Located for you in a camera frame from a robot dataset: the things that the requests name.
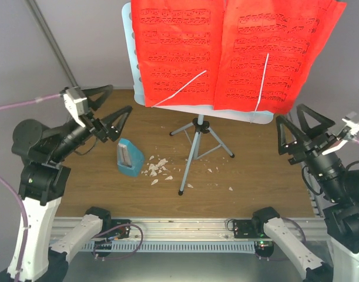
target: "wooden table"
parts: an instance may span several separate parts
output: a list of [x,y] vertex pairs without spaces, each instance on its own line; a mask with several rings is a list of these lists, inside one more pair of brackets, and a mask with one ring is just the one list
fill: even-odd
[[[314,216],[300,165],[290,166],[288,156],[277,153],[275,122],[257,125],[206,117],[236,157],[231,159],[220,149],[193,161],[187,180],[193,188],[187,187],[180,197],[177,190],[190,143],[184,133],[170,137],[169,132],[195,116],[137,105],[131,90],[116,90],[97,116],[106,116],[124,105],[134,109],[122,137],[145,154],[143,170],[148,169],[147,163],[156,164],[165,158],[168,171],[157,177],[125,176],[116,166],[116,143],[99,142],[89,154],[72,154],[65,161],[72,171],[57,216],[82,216],[90,206],[103,207],[118,217],[250,217],[266,206],[273,206],[286,217]],[[93,142],[91,138],[79,151],[86,151]],[[199,153],[215,145],[211,136],[204,136]],[[165,180],[163,173],[173,180]],[[159,181],[151,186],[153,179]]]

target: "red paper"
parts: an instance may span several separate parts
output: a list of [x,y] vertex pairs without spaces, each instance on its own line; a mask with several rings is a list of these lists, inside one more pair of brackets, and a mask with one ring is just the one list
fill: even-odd
[[334,0],[228,0],[214,109],[287,113],[341,16]]
[[145,105],[212,105],[221,56],[223,0],[132,0]]

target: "gray floor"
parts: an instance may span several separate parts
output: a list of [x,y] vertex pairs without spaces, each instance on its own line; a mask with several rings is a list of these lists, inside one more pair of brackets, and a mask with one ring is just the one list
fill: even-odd
[[[311,243],[310,249],[329,260],[325,244]],[[273,257],[283,257],[275,250]],[[299,282],[289,261],[259,261],[252,254],[137,253],[123,261],[94,261],[90,253],[79,253],[65,279],[97,282]]]

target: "white stick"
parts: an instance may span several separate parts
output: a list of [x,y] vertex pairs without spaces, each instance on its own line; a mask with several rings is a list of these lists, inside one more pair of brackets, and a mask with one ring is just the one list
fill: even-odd
[[167,101],[167,100],[169,100],[169,99],[171,99],[171,98],[174,98],[175,95],[177,95],[180,91],[182,91],[184,88],[186,88],[188,84],[190,84],[190,83],[193,82],[195,79],[197,79],[200,75],[202,75],[202,74],[204,74],[204,73],[206,73],[206,72],[207,72],[206,70],[204,70],[203,72],[200,72],[197,76],[195,76],[193,79],[191,79],[190,81],[188,81],[188,83],[186,83],[185,85],[183,85],[183,86],[182,86],[177,92],[175,92],[172,96],[169,96],[169,97],[163,99],[161,102],[158,102],[157,104],[153,105],[152,107],[156,107],[157,105],[159,105],[159,104],[161,104],[161,103],[163,103],[163,102],[165,102],[165,101]]
[[264,64],[263,78],[261,79],[259,98],[257,98],[256,108],[255,108],[254,114],[252,115],[252,119],[251,119],[250,123],[252,123],[252,121],[255,117],[255,113],[257,111],[257,107],[259,107],[259,104],[260,104],[261,92],[263,91],[264,78],[266,76],[266,70],[267,70],[267,65],[268,65],[268,57],[269,57],[269,53],[267,53],[266,63]]

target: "red sheet music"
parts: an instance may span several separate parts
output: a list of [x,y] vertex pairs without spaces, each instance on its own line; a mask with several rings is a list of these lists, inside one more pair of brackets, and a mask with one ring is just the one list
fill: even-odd
[[132,0],[145,105],[212,105],[221,56],[223,0]]
[[228,0],[214,109],[287,113],[346,3]]

